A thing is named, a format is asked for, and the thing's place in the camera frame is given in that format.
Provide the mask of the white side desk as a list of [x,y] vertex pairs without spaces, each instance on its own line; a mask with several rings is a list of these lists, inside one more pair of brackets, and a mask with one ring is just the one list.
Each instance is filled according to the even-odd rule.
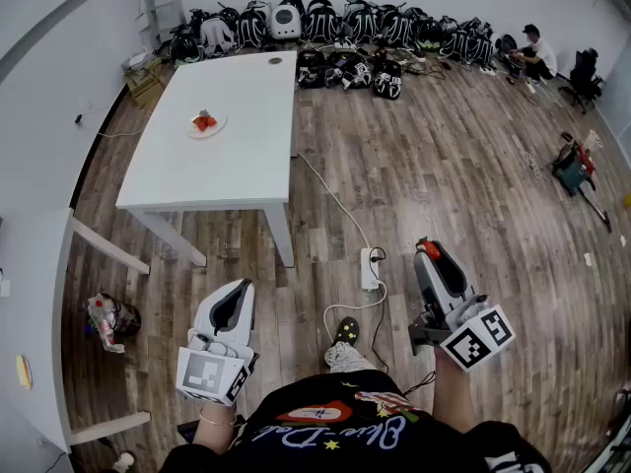
[[[10,217],[0,228],[0,387],[14,409],[64,452],[151,420],[150,413],[137,412],[83,429],[70,426],[63,387],[61,318],[74,236],[140,274],[150,271],[149,265],[78,221],[70,208]],[[29,362],[31,390],[19,385],[18,355]]]

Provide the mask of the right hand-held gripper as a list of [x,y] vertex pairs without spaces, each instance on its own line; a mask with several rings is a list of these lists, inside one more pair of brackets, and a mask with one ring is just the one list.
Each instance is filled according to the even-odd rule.
[[461,261],[439,241],[434,243],[440,257],[431,260],[421,245],[424,240],[429,239],[422,237],[416,243],[414,267],[426,310],[408,326],[413,354],[422,346],[438,347],[470,372],[506,349],[516,333],[498,304],[476,294]]

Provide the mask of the person's black printed shirt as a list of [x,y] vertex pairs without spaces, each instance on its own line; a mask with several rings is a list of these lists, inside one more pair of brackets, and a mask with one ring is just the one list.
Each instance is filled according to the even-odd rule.
[[270,393],[223,454],[175,447],[160,473],[551,473],[518,430],[437,421],[379,371],[320,374]]

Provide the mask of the white plate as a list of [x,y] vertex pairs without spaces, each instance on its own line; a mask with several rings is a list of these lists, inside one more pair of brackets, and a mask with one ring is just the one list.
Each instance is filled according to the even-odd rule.
[[[214,127],[207,127],[205,131],[199,132],[196,126],[193,124],[193,119],[196,118],[197,116],[206,116],[206,117],[212,116],[217,120],[217,125]],[[227,122],[228,122],[228,117],[226,115],[214,116],[214,115],[208,114],[207,112],[201,111],[198,115],[196,115],[195,117],[191,119],[190,124],[187,129],[187,134],[191,139],[195,139],[195,140],[206,139],[221,132],[223,128],[226,126]]]

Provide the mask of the black waste bin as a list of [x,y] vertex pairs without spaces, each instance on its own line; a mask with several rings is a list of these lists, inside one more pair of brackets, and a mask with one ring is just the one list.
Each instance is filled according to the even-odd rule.
[[108,294],[98,293],[88,298],[87,313],[90,326],[99,334],[106,352],[123,354],[120,338],[135,336],[142,324],[138,309]]

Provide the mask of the white shelf unit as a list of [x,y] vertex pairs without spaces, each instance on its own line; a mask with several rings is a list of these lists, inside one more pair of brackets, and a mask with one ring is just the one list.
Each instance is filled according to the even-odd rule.
[[173,38],[171,30],[185,21],[180,0],[141,0],[137,18],[140,37],[146,50],[158,50]]

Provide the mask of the person's black shoe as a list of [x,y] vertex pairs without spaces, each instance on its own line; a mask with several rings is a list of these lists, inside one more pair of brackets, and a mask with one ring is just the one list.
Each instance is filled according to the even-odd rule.
[[339,322],[332,345],[344,344],[354,347],[359,335],[360,326],[358,321],[352,316],[346,316]]

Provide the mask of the row of black backpacks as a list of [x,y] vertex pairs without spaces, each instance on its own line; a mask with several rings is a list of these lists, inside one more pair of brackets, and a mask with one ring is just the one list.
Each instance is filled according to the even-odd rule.
[[[272,10],[292,4],[300,12],[302,36],[274,40],[268,24]],[[179,65],[220,57],[236,49],[262,49],[270,43],[293,41],[341,48],[380,44],[390,49],[430,51],[452,61],[477,63],[487,68],[501,46],[487,22],[477,18],[459,22],[449,16],[432,18],[419,7],[377,5],[346,0],[341,14],[329,0],[280,0],[274,6],[262,0],[248,2],[242,11],[224,4],[216,13],[190,11],[190,21],[171,30],[171,60]]]

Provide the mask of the green and red vacuum cleaner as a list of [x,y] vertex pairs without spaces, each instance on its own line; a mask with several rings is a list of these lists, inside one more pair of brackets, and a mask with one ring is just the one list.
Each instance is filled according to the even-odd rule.
[[596,184],[593,180],[596,167],[591,157],[591,150],[583,143],[577,141],[568,132],[563,131],[560,136],[565,141],[565,144],[552,162],[551,173],[557,178],[570,197],[579,194],[587,202],[604,223],[607,232],[611,234],[612,224],[608,213],[600,210],[582,189],[582,185],[586,183],[592,191],[596,191]]

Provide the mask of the person's light trouser leg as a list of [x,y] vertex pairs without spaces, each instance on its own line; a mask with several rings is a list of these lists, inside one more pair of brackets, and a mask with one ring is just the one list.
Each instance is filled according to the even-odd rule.
[[326,350],[324,362],[330,373],[375,371],[377,368],[347,342],[337,342]]

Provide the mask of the white table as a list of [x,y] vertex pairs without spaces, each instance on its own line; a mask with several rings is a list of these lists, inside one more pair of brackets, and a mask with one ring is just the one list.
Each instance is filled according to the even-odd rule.
[[[164,214],[260,210],[282,263],[293,266],[286,206],[296,59],[284,51],[179,66],[140,137],[117,208],[197,266],[206,264],[205,255]],[[228,122],[212,137],[191,139],[188,126],[201,111]]]

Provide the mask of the person's right forearm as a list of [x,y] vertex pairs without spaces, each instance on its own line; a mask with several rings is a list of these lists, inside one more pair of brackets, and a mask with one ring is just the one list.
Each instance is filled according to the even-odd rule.
[[460,433],[468,433],[477,424],[474,412],[470,381],[464,372],[441,348],[434,349],[435,387],[433,417]]

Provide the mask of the person's left forearm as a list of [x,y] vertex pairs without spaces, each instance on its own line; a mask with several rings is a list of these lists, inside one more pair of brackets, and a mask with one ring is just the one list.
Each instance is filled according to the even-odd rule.
[[207,402],[199,412],[199,424],[193,442],[223,454],[233,441],[236,421],[233,406]]

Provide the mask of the white power strip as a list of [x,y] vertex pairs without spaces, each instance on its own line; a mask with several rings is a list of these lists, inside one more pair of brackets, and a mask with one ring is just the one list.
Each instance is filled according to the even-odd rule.
[[365,291],[377,290],[380,287],[379,268],[376,247],[362,248],[360,252],[361,287]]

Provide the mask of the black office chair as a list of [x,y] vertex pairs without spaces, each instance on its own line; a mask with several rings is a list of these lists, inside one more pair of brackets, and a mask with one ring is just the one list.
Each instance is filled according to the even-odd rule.
[[587,113],[587,105],[596,105],[596,100],[602,96],[603,78],[596,74],[598,53],[588,48],[576,53],[576,62],[570,72],[569,84],[558,88],[560,93],[571,97],[571,106],[578,105],[582,115]]

